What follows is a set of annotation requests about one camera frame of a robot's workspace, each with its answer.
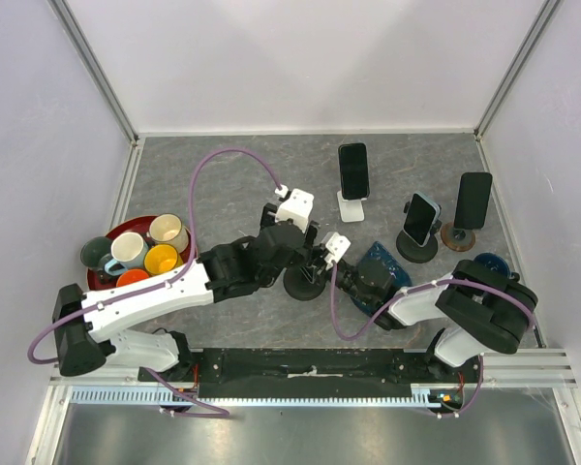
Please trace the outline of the black round phone stand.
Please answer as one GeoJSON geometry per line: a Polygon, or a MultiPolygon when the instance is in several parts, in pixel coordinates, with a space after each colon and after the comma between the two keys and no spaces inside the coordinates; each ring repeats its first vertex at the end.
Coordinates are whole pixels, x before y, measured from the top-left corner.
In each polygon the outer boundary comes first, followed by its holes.
{"type": "Polygon", "coordinates": [[[285,271],[283,286],[287,294],[295,300],[310,301],[324,290],[324,285],[311,285],[302,276],[302,267],[291,267],[285,271]]]}

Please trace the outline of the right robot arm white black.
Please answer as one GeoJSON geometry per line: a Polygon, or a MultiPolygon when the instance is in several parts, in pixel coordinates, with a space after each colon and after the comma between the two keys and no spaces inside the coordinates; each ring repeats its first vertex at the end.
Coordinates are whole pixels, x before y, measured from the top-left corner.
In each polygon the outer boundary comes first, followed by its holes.
{"type": "Polygon", "coordinates": [[[340,247],[322,245],[299,270],[301,283],[316,293],[328,287],[357,301],[372,324],[388,330],[448,319],[424,357],[426,374],[446,381],[468,360],[486,352],[517,353],[523,335],[535,327],[537,295],[511,276],[481,263],[459,262],[445,276],[411,286],[399,281],[389,263],[365,257],[346,263],[340,247]]]}

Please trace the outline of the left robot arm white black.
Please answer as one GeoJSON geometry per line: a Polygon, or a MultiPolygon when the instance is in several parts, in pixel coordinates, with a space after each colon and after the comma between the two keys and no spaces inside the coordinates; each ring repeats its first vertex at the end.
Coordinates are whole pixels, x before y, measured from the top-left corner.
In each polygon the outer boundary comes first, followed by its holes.
{"type": "Polygon", "coordinates": [[[60,374],[80,376],[108,361],[123,361],[185,380],[194,364],[184,337],[129,337],[126,330],[166,313],[272,286],[284,269],[308,259],[318,231],[312,209],[312,201],[298,197],[278,206],[269,203],[257,236],[217,245],[192,264],[124,288],[90,294],[77,284],[61,288],[52,314],[60,374]]]}

